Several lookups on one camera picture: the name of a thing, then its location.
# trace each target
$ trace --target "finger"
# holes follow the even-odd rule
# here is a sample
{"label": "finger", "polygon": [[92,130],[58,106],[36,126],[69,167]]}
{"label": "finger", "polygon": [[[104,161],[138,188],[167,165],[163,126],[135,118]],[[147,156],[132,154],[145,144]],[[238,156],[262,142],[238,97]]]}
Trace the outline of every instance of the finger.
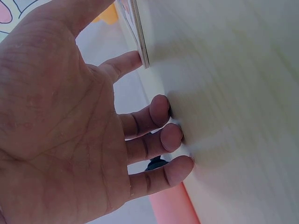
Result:
{"label": "finger", "polygon": [[52,0],[39,7],[35,13],[39,18],[62,22],[76,37],[113,2],[114,0]]}
{"label": "finger", "polygon": [[157,193],[181,183],[192,171],[193,160],[188,156],[175,158],[167,165],[155,170],[130,175],[129,200]]}
{"label": "finger", "polygon": [[157,95],[150,105],[142,110],[119,115],[126,139],[139,137],[163,127],[170,118],[169,107],[167,97]]}
{"label": "finger", "polygon": [[126,141],[128,165],[172,153],[180,147],[182,138],[181,129],[175,124],[168,124],[154,134]]}
{"label": "finger", "polygon": [[116,83],[127,73],[138,69],[142,65],[138,51],[131,51],[121,56],[109,59],[99,66]]}

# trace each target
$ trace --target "yellow object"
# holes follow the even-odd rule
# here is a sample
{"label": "yellow object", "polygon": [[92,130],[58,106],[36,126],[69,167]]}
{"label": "yellow object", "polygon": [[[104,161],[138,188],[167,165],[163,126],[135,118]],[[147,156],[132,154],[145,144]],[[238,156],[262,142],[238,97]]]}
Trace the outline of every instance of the yellow object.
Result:
{"label": "yellow object", "polygon": [[118,21],[118,16],[114,4],[110,5],[104,12],[102,12],[93,22],[103,20],[108,25],[112,25]]}

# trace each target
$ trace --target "pink object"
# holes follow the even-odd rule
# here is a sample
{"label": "pink object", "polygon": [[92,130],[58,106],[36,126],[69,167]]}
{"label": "pink object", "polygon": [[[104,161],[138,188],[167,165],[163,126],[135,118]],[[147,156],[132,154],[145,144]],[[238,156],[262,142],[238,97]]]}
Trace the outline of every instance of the pink object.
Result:
{"label": "pink object", "polygon": [[13,20],[10,10],[0,1],[0,23],[10,23]]}
{"label": "pink object", "polygon": [[158,224],[200,224],[183,183],[149,196]]}

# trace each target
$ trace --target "card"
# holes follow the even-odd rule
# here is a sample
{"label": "card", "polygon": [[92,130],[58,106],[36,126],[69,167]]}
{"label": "card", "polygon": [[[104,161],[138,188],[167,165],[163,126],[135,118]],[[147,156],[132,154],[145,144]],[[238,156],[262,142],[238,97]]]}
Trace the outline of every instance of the card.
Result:
{"label": "card", "polygon": [[142,63],[145,68],[148,68],[150,64],[138,13],[137,2],[136,0],[117,0],[117,3],[119,4],[122,16],[124,17],[128,28],[135,39]]}

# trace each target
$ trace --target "pink drawing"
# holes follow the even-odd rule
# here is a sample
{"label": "pink drawing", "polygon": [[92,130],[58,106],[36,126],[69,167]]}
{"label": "pink drawing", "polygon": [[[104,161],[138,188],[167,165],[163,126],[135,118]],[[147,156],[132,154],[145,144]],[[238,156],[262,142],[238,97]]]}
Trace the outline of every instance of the pink drawing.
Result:
{"label": "pink drawing", "polygon": [[0,1],[0,23],[10,23],[13,20],[10,10]]}

